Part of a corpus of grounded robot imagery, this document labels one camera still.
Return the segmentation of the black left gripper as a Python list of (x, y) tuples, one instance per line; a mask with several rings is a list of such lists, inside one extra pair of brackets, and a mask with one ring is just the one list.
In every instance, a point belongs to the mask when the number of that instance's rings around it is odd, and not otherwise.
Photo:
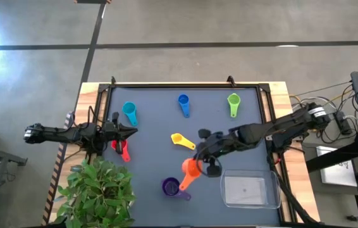
[(114, 134), (105, 134), (102, 130), (102, 140), (105, 143), (108, 143), (109, 141), (123, 141), (123, 139), (127, 139), (130, 136), (132, 136), (134, 133), (136, 133), (138, 131), (137, 128), (135, 127), (127, 127), (127, 126), (123, 126), (123, 131), (121, 130), (121, 124), (118, 121), (119, 118), (119, 113), (113, 112), (112, 113), (112, 119), (111, 120), (106, 120), (104, 123), (106, 122), (113, 122), (115, 124), (116, 127), (116, 132)]

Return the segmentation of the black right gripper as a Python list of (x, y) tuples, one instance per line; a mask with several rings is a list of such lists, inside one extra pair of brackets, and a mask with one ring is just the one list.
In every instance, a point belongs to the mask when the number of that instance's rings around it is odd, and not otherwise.
[(222, 173), (222, 165), (218, 160), (220, 156), (226, 155), (231, 151), (231, 136), (225, 135), (225, 146), (222, 150), (211, 149), (211, 135), (213, 133), (207, 129), (200, 129), (198, 131), (199, 137), (203, 140), (196, 146), (197, 153), (194, 155), (194, 160), (208, 163), (206, 171), (201, 169), (201, 172), (206, 177), (219, 177)]

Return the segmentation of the teal measuring cup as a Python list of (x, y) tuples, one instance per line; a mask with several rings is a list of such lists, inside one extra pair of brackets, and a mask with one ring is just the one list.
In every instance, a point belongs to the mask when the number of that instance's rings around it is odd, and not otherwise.
[(133, 102), (129, 102), (129, 101), (125, 102), (122, 107), (122, 111), (127, 116), (127, 118), (129, 119), (130, 123), (133, 126), (138, 125), (137, 116), (136, 116), (137, 108)]

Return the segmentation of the orange measuring cup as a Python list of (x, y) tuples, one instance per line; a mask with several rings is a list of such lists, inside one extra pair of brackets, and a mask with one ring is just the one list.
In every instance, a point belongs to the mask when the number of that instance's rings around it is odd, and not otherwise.
[(185, 177), (180, 183), (180, 190), (185, 191), (194, 180), (199, 178), (202, 174), (202, 162), (193, 158), (188, 158), (182, 163), (182, 172)]

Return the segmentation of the red measuring cup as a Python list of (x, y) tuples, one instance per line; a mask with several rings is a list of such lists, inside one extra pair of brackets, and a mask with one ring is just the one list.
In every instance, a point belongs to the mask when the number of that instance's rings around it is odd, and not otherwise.
[(111, 141), (111, 147), (122, 157), (124, 162), (129, 162), (131, 160), (130, 154), (128, 152), (127, 140)]

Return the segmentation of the yellow measuring cup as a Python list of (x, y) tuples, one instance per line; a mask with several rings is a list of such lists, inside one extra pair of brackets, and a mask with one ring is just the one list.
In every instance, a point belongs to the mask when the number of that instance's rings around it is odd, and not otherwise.
[(180, 133), (172, 134), (171, 140), (173, 144), (181, 145), (191, 150), (195, 149), (195, 144), (192, 141), (188, 140), (186, 137), (182, 136)]

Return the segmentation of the purple measuring cup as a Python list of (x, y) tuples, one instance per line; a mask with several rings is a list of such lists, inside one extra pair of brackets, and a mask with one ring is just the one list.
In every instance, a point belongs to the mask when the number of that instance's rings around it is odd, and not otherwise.
[(191, 195), (185, 191), (180, 190), (180, 183), (174, 177), (168, 177), (162, 181), (162, 190), (166, 196), (171, 198), (180, 198), (182, 200), (190, 201)]

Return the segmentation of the blue measuring cup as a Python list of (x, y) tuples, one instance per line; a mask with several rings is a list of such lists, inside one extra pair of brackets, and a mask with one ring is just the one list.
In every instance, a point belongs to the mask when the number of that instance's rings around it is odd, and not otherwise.
[(178, 97), (178, 102), (181, 106), (183, 116), (185, 118), (188, 118), (190, 116), (190, 103), (189, 103), (189, 97), (186, 94), (181, 94)]

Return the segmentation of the green measuring cup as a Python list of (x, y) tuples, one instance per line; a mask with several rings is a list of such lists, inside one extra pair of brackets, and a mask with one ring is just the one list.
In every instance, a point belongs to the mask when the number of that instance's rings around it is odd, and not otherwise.
[(235, 118), (237, 116), (238, 107), (240, 105), (240, 97), (236, 93), (232, 93), (227, 97), (227, 101), (230, 107), (230, 116)]

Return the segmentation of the clear plastic basket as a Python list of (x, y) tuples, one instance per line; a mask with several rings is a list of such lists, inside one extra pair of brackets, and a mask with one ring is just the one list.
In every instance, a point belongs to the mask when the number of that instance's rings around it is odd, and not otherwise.
[(280, 184), (267, 170), (225, 170), (220, 180), (221, 197), (227, 207), (278, 209)]

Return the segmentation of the green leafy plant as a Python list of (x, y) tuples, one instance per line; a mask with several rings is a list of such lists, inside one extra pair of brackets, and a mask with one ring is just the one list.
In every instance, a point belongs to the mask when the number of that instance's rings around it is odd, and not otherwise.
[(133, 174), (103, 157), (84, 160), (67, 177), (58, 192), (66, 201), (60, 206), (56, 224), (66, 228), (126, 228), (135, 219), (130, 208), (136, 200)]

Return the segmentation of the yellow black striped tape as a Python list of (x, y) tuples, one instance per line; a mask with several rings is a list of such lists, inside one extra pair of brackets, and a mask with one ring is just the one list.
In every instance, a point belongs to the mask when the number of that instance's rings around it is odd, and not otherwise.
[(61, 175), (61, 169), (63, 166), (63, 158), (65, 157), (65, 153), (66, 153), (66, 143), (61, 142), (58, 144), (56, 162), (54, 164), (54, 169), (52, 171), (51, 181), (47, 193), (46, 204), (44, 207), (41, 225), (47, 225), (48, 223), (50, 223), (52, 208), (58, 190), (58, 182), (59, 182), (59, 177)]

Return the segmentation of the black diagonal metal bar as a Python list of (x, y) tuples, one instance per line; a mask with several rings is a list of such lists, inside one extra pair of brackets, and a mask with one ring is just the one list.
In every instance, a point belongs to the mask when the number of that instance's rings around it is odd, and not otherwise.
[(306, 162), (308, 172), (328, 168), (358, 157), (358, 141)]

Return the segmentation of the white paper sheet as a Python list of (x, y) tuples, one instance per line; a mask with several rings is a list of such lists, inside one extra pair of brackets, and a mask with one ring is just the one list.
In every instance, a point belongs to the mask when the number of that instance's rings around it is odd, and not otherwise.
[(357, 187), (353, 163), (351, 160), (343, 161), (334, 166), (320, 170), (323, 184)]

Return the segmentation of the black power strip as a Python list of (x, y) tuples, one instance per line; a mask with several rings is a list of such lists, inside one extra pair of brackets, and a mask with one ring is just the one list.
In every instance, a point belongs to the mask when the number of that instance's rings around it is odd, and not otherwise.
[(337, 111), (333, 114), (335, 122), (342, 135), (350, 135), (352, 129), (350, 128), (348, 120), (345, 118), (345, 114), (342, 111)]

